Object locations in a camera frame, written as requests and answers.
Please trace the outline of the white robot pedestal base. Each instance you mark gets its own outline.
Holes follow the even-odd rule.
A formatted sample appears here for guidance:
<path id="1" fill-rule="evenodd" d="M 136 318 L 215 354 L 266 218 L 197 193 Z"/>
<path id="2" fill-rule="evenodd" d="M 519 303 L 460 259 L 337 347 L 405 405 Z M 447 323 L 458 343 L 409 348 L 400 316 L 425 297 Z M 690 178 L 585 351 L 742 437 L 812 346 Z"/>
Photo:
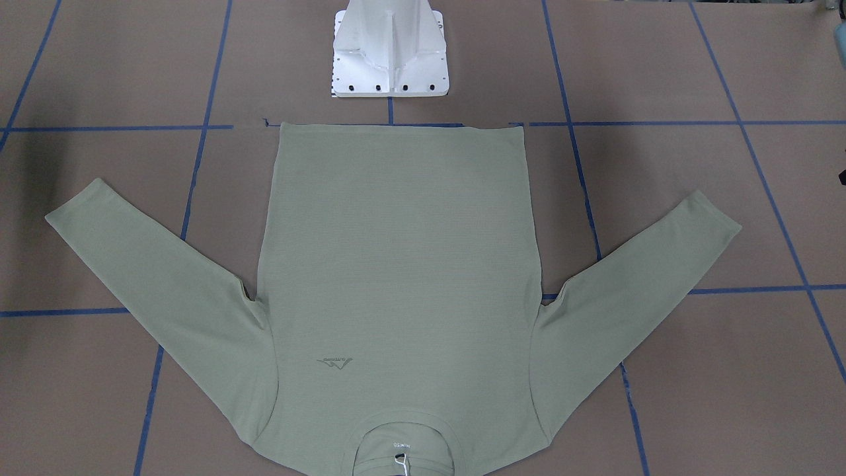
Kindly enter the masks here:
<path id="1" fill-rule="evenodd" d="M 350 1 L 334 16 L 330 93 L 339 99 L 443 97 L 442 13 L 428 1 Z"/>

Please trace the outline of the olive green long-sleeve shirt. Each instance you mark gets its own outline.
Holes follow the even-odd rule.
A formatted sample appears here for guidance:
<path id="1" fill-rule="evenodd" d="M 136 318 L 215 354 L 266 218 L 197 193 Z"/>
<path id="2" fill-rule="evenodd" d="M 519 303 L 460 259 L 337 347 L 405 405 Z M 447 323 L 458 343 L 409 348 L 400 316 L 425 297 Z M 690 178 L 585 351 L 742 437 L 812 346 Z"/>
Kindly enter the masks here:
<path id="1" fill-rule="evenodd" d="M 294 124 L 254 297 L 99 178 L 46 221 L 239 439 L 307 475 L 546 449 L 741 230 L 692 192 L 543 305 L 522 129 Z"/>

